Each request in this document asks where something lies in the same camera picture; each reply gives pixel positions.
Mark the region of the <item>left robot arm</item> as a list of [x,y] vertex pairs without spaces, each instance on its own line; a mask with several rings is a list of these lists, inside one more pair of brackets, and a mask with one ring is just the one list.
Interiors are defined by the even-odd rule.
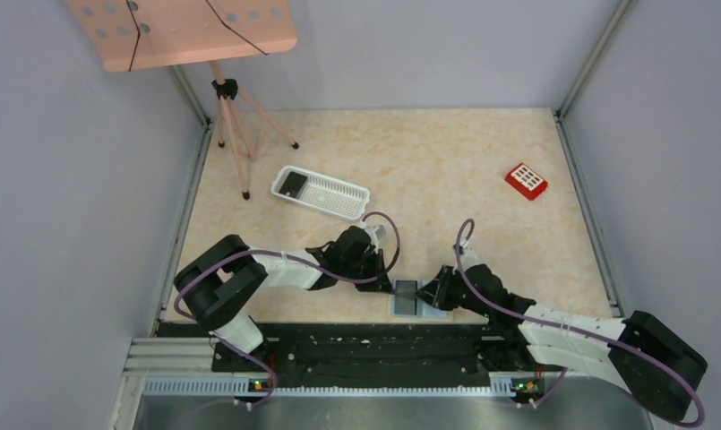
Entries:
[[381,226],[351,226],[333,241],[291,253],[253,250],[240,236],[227,235],[183,268],[173,286],[199,327],[234,348],[235,361],[252,371],[268,356],[261,331],[244,311],[259,288],[317,291],[347,281],[360,292],[393,295],[395,315],[433,305],[433,291],[421,281],[389,278],[383,234]]

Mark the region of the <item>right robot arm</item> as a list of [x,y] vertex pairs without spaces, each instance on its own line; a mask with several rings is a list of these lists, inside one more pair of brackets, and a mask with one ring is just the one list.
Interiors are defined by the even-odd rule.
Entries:
[[443,266],[416,296],[487,318],[508,340],[505,356],[518,369],[538,363],[595,377],[675,425],[700,426],[706,418],[697,389],[707,361],[652,314],[601,319],[554,310],[511,293],[484,264]]

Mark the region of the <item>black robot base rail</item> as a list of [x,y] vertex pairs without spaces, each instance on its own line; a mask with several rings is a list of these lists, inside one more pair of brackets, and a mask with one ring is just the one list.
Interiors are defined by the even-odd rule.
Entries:
[[261,323],[244,358],[214,348],[215,373],[273,370],[280,388],[486,387],[499,372],[538,376],[526,345],[485,323]]

